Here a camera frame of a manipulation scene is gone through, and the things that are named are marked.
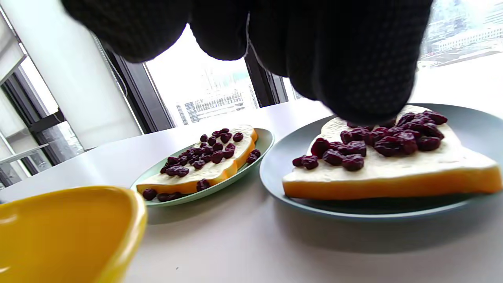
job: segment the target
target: window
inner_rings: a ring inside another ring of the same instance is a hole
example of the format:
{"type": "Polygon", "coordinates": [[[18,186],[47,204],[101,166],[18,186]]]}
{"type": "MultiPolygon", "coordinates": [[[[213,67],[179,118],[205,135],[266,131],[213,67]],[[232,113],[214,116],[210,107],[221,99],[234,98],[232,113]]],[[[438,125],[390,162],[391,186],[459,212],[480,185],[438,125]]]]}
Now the window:
{"type": "Polygon", "coordinates": [[[456,104],[503,116],[503,1],[435,0],[413,102],[456,104]],[[456,40],[457,44],[448,44],[456,40]]]}
{"type": "Polygon", "coordinates": [[[259,108],[244,58],[211,58],[199,48],[189,26],[146,68],[176,126],[259,108]]]}

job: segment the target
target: bread slice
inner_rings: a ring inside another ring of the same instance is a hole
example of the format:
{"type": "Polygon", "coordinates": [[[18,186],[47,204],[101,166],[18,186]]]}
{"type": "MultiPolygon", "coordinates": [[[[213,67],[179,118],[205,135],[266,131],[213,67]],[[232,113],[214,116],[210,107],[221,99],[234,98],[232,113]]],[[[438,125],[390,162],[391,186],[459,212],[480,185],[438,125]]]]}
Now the bread slice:
{"type": "MultiPolygon", "coordinates": [[[[406,106],[402,114],[425,110],[428,109],[406,106]]],[[[285,194],[293,198],[347,200],[494,193],[501,190],[499,166],[494,160],[463,147],[447,124],[439,125],[438,129],[445,138],[441,146],[431,152],[384,157],[372,147],[367,147],[365,166],[356,172],[332,166],[324,160],[319,160],[319,166],[313,170],[294,168],[283,178],[285,194]]],[[[341,141],[340,132],[343,130],[351,129],[345,121],[334,118],[323,126],[316,138],[341,141]]]]}
{"type": "MultiPolygon", "coordinates": [[[[229,143],[236,145],[234,156],[231,158],[223,159],[218,164],[209,162],[200,170],[196,170],[192,165],[187,164],[185,167],[189,168],[189,173],[184,177],[156,174],[136,185],[136,189],[140,193],[150,188],[155,189],[158,193],[180,192],[181,194],[190,194],[197,192],[196,185],[201,179],[208,180],[210,185],[213,186],[230,178],[246,163],[250,152],[255,149],[255,142],[258,138],[255,129],[250,125],[240,125],[230,130],[233,136],[237,132],[242,132],[244,138],[237,143],[232,140],[229,141],[229,143]]],[[[217,142],[222,143],[222,140],[217,138],[217,142]]],[[[201,142],[198,142],[193,147],[198,148],[200,145],[201,142]]]]}

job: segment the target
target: building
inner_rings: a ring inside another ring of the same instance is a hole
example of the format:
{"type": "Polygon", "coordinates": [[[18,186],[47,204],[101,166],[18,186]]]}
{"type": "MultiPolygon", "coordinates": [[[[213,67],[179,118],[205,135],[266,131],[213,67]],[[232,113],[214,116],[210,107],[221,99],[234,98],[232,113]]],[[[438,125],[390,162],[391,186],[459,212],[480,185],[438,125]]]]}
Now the building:
{"type": "Polygon", "coordinates": [[[455,36],[433,43],[432,51],[443,52],[494,38],[503,38],[503,25],[459,33],[455,36]]]}

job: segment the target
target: yellow bowl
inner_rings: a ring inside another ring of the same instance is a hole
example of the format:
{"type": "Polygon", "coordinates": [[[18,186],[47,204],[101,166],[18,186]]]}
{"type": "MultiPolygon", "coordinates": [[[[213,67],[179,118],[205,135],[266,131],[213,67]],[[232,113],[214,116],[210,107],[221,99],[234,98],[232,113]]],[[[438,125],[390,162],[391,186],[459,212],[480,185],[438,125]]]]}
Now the yellow bowl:
{"type": "Polygon", "coordinates": [[[142,197],[117,187],[0,204],[0,282],[120,282],[146,219],[142,197]]]}

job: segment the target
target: plate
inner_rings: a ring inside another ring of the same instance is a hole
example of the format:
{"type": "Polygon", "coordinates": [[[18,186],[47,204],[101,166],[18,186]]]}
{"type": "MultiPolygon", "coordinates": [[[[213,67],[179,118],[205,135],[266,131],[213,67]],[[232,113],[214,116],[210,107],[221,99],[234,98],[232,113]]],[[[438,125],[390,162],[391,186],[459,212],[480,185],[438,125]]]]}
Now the plate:
{"type": "MultiPolygon", "coordinates": [[[[441,104],[412,104],[432,109],[449,118],[463,146],[503,164],[503,120],[464,107],[441,104]]],[[[266,189],[279,201],[311,213],[345,220],[397,220],[446,212],[483,200],[489,195],[455,194],[416,198],[374,198],[345,201],[294,199],[285,196],[283,176],[292,172],[292,160],[306,153],[321,127],[334,116],[306,125],[279,141],[262,160],[260,178],[266,189]]]]}
{"type": "MultiPolygon", "coordinates": [[[[214,186],[211,186],[203,191],[189,194],[184,197],[170,200],[170,201],[165,201],[165,202],[146,200],[145,201],[146,205],[147,206],[172,206],[172,205],[178,205],[178,204],[194,201],[196,199],[200,199],[201,197],[205,197],[207,195],[211,195],[213,193],[216,193],[216,192],[220,191],[221,189],[225,188],[226,186],[228,186],[228,185],[234,183],[235,181],[239,180],[240,178],[242,178],[247,172],[250,172],[251,168],[254,168],[255,166],[257,166],[260,163],[262,158],[266,155],[266,153],[271,149],[271,147],[274,144],[273,133],[271,133],[270,131],[268,131],[266,129],[261,129],[261,128],[255,128],[255,131],[257,132],[257,136],[258,136],[257,142],[255,143],[255,148],[258,149],[262,153],[262,155],[260,155],[260,157],[255,162],[253,162],[252,164],[243,165],[234,176],[232,176],[232,177],[226,179],[225,181],[220,182],[214,186]]],[[[180,155],[180,153],[186,151],[189,147],[191,147],[193,145],[194,144],[191,144],[188,147],[171,154],[170,156],[178,156],[178,155],[180,155]]],[[[157,164],[152,166],[150,169],[148,169],[145,173],[143,173],[136,181],[134,181],[133,185],[131,186],[131,189],[136,190],[137,184],[141,183],[143,180],[147,179],[148,177],[151,177],[151,176],[157,174],[161,170],[161,168],[164,166],[164,164],[166,163],[166,158],[167,158],[167,156],[164,157],[157,164]]]]}

